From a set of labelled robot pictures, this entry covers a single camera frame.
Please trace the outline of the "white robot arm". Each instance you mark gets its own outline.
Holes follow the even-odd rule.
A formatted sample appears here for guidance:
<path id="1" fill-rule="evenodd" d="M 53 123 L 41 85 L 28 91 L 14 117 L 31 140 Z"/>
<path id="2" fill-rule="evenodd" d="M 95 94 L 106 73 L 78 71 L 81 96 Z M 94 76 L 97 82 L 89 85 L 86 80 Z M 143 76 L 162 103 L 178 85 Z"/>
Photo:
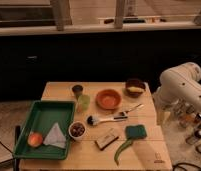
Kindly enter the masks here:
<path id="1" fill-rule="evenodd" d="M 164 112 L 173 107 L 179 100 L 191 104 L 201 112 L 201 67 L 194 62 L 186 62 L 164 70 L 160 75 L 160 86 L 152 94 L 157 124 L 161 125 Z"/>

